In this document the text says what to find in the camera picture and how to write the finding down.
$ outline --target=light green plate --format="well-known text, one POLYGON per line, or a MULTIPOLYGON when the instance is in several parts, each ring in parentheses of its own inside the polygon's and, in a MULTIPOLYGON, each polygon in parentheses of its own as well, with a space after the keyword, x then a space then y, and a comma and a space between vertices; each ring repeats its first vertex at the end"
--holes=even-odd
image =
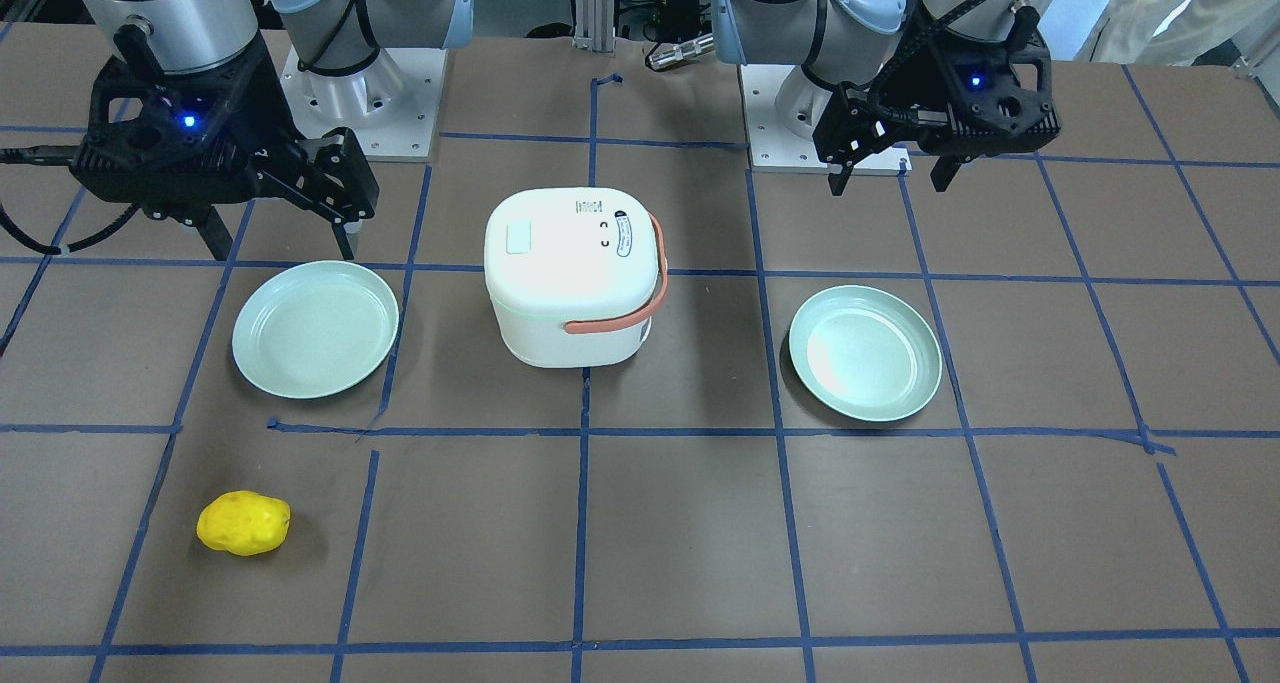
POLYGON ((790 338, 800 381, 851 418, 906 418, 942 382, 933 329, 910 304, 878 288, 819 292, 796 311, 790 338))

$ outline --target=rice cooker lid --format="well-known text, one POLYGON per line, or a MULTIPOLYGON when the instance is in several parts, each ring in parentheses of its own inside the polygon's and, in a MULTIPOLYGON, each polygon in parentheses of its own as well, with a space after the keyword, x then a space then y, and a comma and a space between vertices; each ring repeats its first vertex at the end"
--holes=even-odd
POLYGON ((626 192, 538 188, 490 215, 484 263, 494 303, 521 317, 613 318, 653 297, 657 237, 626 192))

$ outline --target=plate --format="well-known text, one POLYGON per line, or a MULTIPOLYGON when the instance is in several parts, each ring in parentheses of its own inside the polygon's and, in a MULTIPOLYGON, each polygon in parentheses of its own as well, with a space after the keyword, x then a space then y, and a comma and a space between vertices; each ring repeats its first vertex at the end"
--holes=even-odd
POLYGON ((383 363, 399 306, 372 270, 316 260, 262 283, 236 318, 232 354, 244 379, 285 399, 319 399, 383 363))
POLYGON ((788 350, 805 388, 851 418, 906 418, 942 382, 933 329, 878 288, 836 287, 810 297, 791 320, 788 350))

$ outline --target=orange handle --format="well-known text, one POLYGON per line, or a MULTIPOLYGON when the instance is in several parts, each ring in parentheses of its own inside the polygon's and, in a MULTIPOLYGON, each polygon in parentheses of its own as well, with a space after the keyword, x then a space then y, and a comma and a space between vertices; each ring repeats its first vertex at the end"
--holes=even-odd
POLYGON ((662 240, 662 226, 658 224, 658 219, 649 214, 650 221, 653 221, 654 237, 658 238, 658 278, 662 278, 662 283, 658 287, 658 292, 645 303, 643 308, 632 310, 631 313, 618 315, 617 318, 600 318, 600 320, 570 320, 564 324, 564 331, 579 335, 580 333, 613 333, 621 331, 623 327, 635 326, 635 324, 643 322, 644 318, 652 318, 658 306, 662 304, 662 299, 667 297, 667 283, 669 276, 667 274, 667 244, 662 240))

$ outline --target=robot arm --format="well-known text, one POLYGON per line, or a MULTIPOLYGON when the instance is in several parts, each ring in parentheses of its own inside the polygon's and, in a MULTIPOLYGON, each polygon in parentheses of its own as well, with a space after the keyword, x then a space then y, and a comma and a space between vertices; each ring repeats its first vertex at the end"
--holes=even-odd
POLYGON ((470 42, 472 0, 271 1, 293 41, 283 86, 301 130, 348 127, 370 159, 428 159, 443 49, 470 42))
POLYGON ((906 139, 940 156, 931 177, 946 191, 961 164, 1029 153, 1060 132, 1037 29, 1050 1, 717 0, 716 50, 796 65, 781 95, 812 105, 787 123, 813 138, 833 194, 856 162, 906 139))
POLYGON ((68 165, 101 200, 196 229, 219 260, 232 237, 215 205, 283 197, 325 217, 353 258, 378 183, 347 128, 297 130, 248 0, 83 1, 115 54, 86 136, 56 160, 6 151, 6 162, 68 165))

